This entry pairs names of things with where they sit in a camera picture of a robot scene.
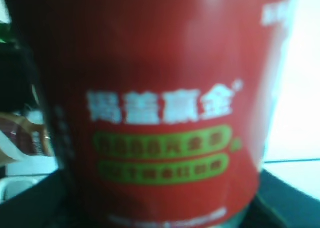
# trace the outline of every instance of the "dark surface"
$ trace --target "dark surface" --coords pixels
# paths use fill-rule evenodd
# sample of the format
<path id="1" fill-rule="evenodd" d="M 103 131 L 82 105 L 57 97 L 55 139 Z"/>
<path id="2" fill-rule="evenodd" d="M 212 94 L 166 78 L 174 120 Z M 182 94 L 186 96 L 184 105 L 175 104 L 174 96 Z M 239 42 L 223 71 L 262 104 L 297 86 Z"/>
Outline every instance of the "dark surface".
<path id="1" fill-rule="evenodd" d="M 320 228 L 320 202 L 291 188 L 270 173 L 261 174 L 261 187 L 240 228 Z M 67 196 L 61 172 L 0 205 L 4 228 L 95 228 Z"/>

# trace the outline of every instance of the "red cup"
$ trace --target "red cup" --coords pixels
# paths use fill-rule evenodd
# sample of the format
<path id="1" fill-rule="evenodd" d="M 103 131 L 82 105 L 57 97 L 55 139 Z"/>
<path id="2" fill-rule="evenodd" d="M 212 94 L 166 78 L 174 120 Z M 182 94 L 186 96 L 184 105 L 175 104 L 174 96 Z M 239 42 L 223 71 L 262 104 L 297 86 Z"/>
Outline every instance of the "red cup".
<path id="1" fill-rule="evenodd" d="M 205 228 L 250 203 L 294 1 L 6 0 L 91 217 Z"/>

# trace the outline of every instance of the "packaging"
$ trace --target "packaging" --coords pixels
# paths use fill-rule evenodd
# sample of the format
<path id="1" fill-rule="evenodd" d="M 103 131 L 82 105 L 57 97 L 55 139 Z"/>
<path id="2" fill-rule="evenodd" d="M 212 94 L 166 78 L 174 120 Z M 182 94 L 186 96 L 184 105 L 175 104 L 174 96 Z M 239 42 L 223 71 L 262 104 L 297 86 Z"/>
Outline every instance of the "packaging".
<path id="1" fill-rule="evenodd" d="M 295 0 L 6 1 L 92 218 L 207 228 L 250 203 Z"/>
<path id="2" fill-rule="evenodd" d="M 21 115 L 0 113 L 0 166 L 29 156 L 54 156 L 45 125 Z"/>

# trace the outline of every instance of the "green object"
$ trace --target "green object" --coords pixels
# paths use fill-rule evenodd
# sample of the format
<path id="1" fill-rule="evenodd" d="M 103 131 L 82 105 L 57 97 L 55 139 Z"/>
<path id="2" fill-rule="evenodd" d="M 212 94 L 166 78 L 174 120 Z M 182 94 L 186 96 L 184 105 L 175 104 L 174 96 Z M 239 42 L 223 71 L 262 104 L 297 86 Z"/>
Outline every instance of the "green object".
<path id="1" fill-rule="evenodd" d="M 224 173 L 229 165 L 225 153 L 204 158 L 164 162 L 135 163 L 102 160 L 99 175 L 104 180 L 139 185 L 175 185 L 209 179 Z"/>
<path id="2" fill-rule="evenodd" d="M 109 158 L 181 159 L 221 151 L 229 145 L 232 134 L 229 125 L 156 135 L 97 132 L 93 137 L 93 144 L 101 156 Z"/>
<path id="3" fill-rule="evenodd" d="M 0 43 L 15 43 L 16 37 L 12 31 L 12 25 L 8 23 L 0 23 Z"/>

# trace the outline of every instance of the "green banner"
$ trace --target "green banner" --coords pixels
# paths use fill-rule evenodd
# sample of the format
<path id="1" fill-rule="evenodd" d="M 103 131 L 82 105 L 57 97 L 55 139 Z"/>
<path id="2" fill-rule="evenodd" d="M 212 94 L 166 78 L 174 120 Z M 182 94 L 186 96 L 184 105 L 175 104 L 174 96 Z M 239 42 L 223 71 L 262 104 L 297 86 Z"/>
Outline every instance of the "green banner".
<path id="1" fill-rule="evenodd" d="M 171 163 L 100 161 L 98 170 L 103 179 L 118 183 L 174 185 L 216 177 L 222 174 L 228 165 L 228 155 L 220 153 Z"/>
<path id="2" fill-rule="evenodd" d="M 94 147 L 101 155 L 122 159 L 176 159 L 223 150 L 231 141 L 232 129 L 219 125 L 196 131 L 158 134 L 112 134 L 97 132 Z"/>

